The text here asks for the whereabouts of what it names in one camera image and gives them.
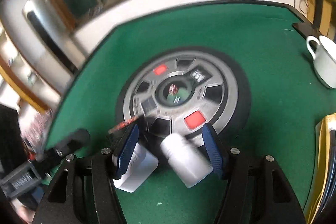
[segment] white bottle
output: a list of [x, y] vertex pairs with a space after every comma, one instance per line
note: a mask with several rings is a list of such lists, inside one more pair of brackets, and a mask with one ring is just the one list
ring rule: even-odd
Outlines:
[[209, 161], [186, 138], [177, 133], [164, 138], [160, 148], [169, 165], [188, 188], [212, 172]]

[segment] green tabletop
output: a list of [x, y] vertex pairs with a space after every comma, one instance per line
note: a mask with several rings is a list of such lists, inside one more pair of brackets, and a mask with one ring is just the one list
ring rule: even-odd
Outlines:
[[[91, 134], [95, 153], [115, 125], [122, 86], [144, 62], [166, 50], [207, 46], [225, 52], [244, 69], [252, 106], [246, 127], [230, 140], [252, 155], [273, 155], [302, 208], [315, 161], [315, 125], [336, 111], [336, 93], [315, 77], [305, 40], [293, 29], [300, 20], [281, 7], [212, 4], [169, 10], [128, 22], [108, 35], [60, 106], [49, 132], [51, 147], [76, 128]], [[129, 224], [209, 224], [225, 182], [210, 174], [186, 188], [168, 168], [157, 169], [134, 193], [117, 190]]]

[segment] mug handle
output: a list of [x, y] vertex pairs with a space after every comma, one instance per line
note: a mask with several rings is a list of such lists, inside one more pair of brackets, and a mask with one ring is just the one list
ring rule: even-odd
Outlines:
[[311, 40], [315, 41], [315, 42], [317, 43], [318, 46], [320, 45], [320, 41], [319, 41], [316, 37], [314, 37], [314, 36], [312, 36], [312, 35], [307, 36], [307, 39], [306, 39], [306, 42], [307, 42], [307, 49], [308, 49], [308, 51], [310, 52], [311, 56], [313, 57], [313, 60], [315, 60], [315, 58], [316, 58], [316, 54], [315, 54], [315, 52], [313, 51], [313, 49], [311, 48], [311, 46], [309, 45], [309, 42], [310, 42]]

